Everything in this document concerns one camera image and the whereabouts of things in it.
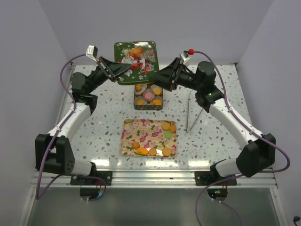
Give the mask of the round dotted orange cookie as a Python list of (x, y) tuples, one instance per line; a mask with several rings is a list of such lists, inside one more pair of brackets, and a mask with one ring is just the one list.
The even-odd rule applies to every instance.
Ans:
[(162, 90), (159, 89), (159, 88), (155, 88), (155, 89), (153, 89), (153, 92), (154, 92), (154, 94), (155, 94), (156, 96), (160, 96), (161, 93), (162, 93)]

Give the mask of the gold tin lid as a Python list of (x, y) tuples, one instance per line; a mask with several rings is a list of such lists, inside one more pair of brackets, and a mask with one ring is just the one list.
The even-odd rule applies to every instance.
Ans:
[(118, 78), (120, 85), (135, 85), (151, 82), (152, 75), (159, 70), (157, 47), (154, 41), (116, 42), (116, 62), (131, 67)]

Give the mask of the pink sandwich cookie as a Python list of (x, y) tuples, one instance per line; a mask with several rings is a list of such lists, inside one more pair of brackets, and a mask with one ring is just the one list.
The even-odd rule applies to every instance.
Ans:
[(145, 93), (144, 97), (145, 97), (147, 100), (151, 100), (151, 99), (153, 98), (153, 95), (152, 95), (152, 93), (147, 92), (147, 93)]

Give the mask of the orange leaf cookie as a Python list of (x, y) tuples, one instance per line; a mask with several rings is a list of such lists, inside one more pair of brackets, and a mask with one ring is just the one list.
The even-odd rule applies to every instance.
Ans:
[(136, 102), (136, 104), (137, 104), (137, 105), (145, 105), (145, 103), (144, 103), (143, 100), (138, 100), (138, 101)]

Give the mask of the metal tongs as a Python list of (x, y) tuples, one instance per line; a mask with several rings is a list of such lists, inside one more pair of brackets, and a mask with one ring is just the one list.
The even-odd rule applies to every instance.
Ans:
[(196, 91), (191, 90), (188, 98), (188, 109), (186, 119), (186, 132), (189, 133), (197, 122), (203, 108), (197, 103), (195, 97)]

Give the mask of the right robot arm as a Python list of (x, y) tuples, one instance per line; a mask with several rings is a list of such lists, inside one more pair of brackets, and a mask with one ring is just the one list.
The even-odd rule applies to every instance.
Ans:
[(276, 139), (272, 134), (264, 135), (239, 117), (225, 92), (215, 85), (216, 73), (215, 65), (208, 61), (200, 62), (193, 73), (177, 57), (152, 78), (156, 85), (168, 91), (175, 90), (178, 85), (196, 91), (197, 104), (221, 122), (239, 144), (241, 153), (237, 158), (219, 161), (210, 168), (210, 181), (220, 185), (228, 176), (242, 174), (250, 178), (272, 166)]

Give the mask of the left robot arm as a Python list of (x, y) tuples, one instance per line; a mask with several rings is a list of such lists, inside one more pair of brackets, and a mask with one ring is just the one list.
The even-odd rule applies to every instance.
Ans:
[(74, 135), (97, 106), (98, 97), (92, 92), (107, 80), (115, 82), (131, 68), (131, 64), (109, 61), (99, 57), (96, 68), (89, 74), (73, 73), (70, 77), (73, 105), (62, 120), (47, 134), (35, 139), (36, 170), (64, 176), (81, 175), (87, 185), (98, 179), (96, 166), (90, 161), (76, 160), (71, 147)]

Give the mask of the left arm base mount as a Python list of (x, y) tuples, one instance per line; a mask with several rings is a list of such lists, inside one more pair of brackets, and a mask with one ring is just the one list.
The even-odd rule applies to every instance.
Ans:
[(110, 186), (113, 172), (110, 170), (97, 171), (93, 176), (73, 176), (70, 184), (72, 186)]

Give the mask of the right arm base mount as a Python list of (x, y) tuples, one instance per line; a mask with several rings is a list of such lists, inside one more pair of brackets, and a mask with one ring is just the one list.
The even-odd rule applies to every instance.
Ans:
[(213, 171), (195, 171), (195, 183), (197, 186), (208, 186), (214, 182), (232, 177), (233, 175), (227, 177), (220, 177), (216, 172)]

